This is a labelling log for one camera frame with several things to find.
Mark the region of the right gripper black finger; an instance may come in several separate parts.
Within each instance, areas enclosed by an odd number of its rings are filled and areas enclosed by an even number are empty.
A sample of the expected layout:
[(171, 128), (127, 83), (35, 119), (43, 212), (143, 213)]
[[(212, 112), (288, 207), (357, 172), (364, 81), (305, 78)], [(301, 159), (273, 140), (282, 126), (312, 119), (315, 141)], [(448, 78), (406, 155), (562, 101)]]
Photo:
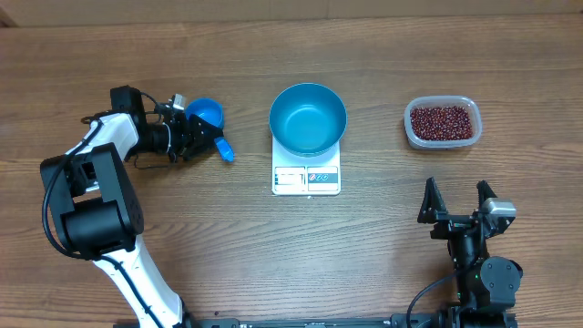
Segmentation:
[(489, 199), (496, 198), (496, 194), (493, 192), (486, 180), (481, 180), (476, 184), (478, 191), (478, 208), (481, 209), (483, 205)]
[(426, 180), (424, 199), (417, 217), (418, 223), (437, 223), (447, 214), (444, 199), (436, 185), (435, 178)]

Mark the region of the blue plastic measuring scoop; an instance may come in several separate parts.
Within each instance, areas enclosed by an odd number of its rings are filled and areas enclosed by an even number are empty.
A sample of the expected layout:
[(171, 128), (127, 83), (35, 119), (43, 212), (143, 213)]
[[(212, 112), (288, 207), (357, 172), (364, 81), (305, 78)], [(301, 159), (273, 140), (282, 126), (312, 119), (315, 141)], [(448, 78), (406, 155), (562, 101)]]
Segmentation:
[[(186, 117), (189, 118), (192, 114), (203, 118), (222, 130), (224, 129), (225, 121), (222, 104), (212, 98), (199, 98), (192, 101), (186, 108)], [(215, 147), (224, 161), (233, 162), (235, 160), (234, 150), (224, 136), (215, 139)]]

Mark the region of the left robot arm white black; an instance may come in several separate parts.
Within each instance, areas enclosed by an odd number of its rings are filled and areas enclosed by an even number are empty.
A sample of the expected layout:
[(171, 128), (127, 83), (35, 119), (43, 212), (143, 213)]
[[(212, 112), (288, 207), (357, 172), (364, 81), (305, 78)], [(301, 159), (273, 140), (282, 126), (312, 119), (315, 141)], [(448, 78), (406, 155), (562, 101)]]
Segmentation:
[[(93, 262), (118, 287), (138, 327), (196, 327), (198, 322), (162, 277), (142, 237), (144, 216), (124, 167), (141, 153), (166, 154), (171, 163), (217, 149), (232, 162), (222, 105), (181, 94), (155, 101), (130, 86), (110, 91), (111, 108), (83, 118), (90, 126), (65, 154), (44, 160), (42, 225), (61, 254)], [(157, 121), (148, 121), (152, 113)]]

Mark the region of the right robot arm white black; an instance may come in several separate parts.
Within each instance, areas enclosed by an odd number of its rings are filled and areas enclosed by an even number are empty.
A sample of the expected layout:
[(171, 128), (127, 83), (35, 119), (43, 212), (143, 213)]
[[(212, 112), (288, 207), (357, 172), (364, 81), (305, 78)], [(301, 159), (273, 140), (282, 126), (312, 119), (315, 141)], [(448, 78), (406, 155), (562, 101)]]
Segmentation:
[[(410, 302), (405, 314), (408, 327), (516, 327), (507, 311), (516, 305), (516, 293), (524, 272), (504, 257), (489, 254), (486, 241), (503, 234), (517, 216), (512, 200), (497, 197), (484, 180), (476, 184), (478, 205), (468, 215), (451, 214), (433, 178), (425, 183), (424, 199), (417, 217), (431, 224), (430, 237), (447, 242), (454, 264), (450, 275), (431, 283)], [(413, 315), (418, 300), (438, 285), (454, 280), (456, 302), (434, 314)]]

